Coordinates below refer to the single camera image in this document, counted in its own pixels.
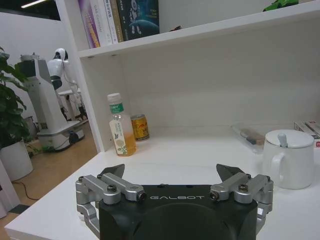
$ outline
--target ceiling light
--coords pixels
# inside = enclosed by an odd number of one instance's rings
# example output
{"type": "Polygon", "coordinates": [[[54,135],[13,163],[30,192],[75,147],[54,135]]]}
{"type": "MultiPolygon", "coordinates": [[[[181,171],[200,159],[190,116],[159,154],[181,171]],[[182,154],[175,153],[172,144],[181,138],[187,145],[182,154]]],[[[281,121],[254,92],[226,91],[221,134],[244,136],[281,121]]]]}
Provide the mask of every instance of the ceiling light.
{"type": "Polygon", "coordinates": [[[30,7],[30,6],[33,6],[33,5],[42,3],[42,2],[44,2],[44,1],[46,1],[46,0],[33,1],[33,2],[30,2],[30,3],[26,4],[26,5],[22,5],[21,8],[25,9],[25,8],[27,8],[27,7],[30,7]]]}

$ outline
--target white table surface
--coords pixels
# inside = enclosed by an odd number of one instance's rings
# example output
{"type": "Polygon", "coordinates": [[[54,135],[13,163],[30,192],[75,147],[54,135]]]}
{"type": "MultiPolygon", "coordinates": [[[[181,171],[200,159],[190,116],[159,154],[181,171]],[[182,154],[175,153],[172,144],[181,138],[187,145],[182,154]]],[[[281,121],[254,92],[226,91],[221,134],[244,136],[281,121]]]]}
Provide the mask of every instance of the white table surface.
{"type": "MultiPolygon", "coordinates": [[[[5,229],[17,240],[96,240],[79,219],[75,182],[79,176],[97,175],[105,167],[125,163],[123,178],[136,184],[216,184],[216,164],[240,167],[253,177],[260,172],[261,155],[253,154],[225,128],[156,128],[151,138],[138,143],[130,157],[117,157],[114,149],[99,153],[5,229]]],[[[258,240],[320,239],[320,151],[315,151],[314,183],[305,189],[274,188],[273,211],[257,235],[258,240]]]]}

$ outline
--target gold can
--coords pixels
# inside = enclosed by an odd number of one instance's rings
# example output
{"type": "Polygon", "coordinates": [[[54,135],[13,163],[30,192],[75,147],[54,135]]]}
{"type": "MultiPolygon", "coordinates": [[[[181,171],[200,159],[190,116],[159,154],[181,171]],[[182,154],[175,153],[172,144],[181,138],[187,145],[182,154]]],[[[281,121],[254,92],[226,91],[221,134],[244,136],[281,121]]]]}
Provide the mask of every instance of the gold can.
{"type": "Polygon", "coordinates": [[[149,138],[148,123],[144,114],[132,116],[131,123],[135,140],[141,141],[149,138]]]}

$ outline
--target mug lid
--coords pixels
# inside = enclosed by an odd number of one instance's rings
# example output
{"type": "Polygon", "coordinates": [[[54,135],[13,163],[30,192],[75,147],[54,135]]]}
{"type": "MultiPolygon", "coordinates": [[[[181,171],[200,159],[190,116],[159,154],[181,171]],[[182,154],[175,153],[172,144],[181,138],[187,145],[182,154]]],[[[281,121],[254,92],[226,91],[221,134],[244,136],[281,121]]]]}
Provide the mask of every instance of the mug lid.
{"type": "Polygon", "coordinates": [[[305,148],[314,144],[314,138],[302,131],[280,129],[270,131],[265,135],[265,139],[272,145],[280,147],[279,134],[286,136],[287,147],[292,149],[305,148]]]}

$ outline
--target book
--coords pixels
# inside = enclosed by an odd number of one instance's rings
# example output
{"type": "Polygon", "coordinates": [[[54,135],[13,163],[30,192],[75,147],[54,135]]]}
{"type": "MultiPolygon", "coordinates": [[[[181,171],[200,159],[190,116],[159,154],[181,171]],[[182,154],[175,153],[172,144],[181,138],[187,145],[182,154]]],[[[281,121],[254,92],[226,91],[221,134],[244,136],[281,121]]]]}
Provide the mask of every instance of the book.
{"type": "Polygon", "coordinates": [[[124,36],[122,34],[122,28],[121,28],[117,0],[110,0],[110,3],[111,3],[111,10],[112,10],[112,15],[113,15],[116,36],[118,38],[118,42],[121,43],[124,41],[124,36]]]}
{"type": "Polygon", "coordinates": [[[98,33],[90,0],[78,0],[78,3],[89,47],[91,49],[98,48],[100,47],[100,42],[98,39],[98,33]]]}
{"type": "Polygon", "coordinates": [[[159,34],[158,0],[117,0],[125,41],[159,34]]]}
{"type": "Polygon", "coordinates": [[[110,33],[111,33],[111,37],[112,37],[112,42],[114,44],[117,44],[118,38],[117,38],[116,26],[115,26],[114,16],[113,16],[112,9],[111,9],[110,0],[103,0],[103,2],[104,2],[104,7],[105,7],[106,15],[108,18],[108,22],[109,22],[109,28],[110,28],[110,33]]]}
{"type": "Polygon", "coordinates": [[[112,38],[109,29],[109,23],[107,13],[105,10],[105,4],[103,0],[90,0],[96,31],[100,46],[111,45],[112,38]]]}

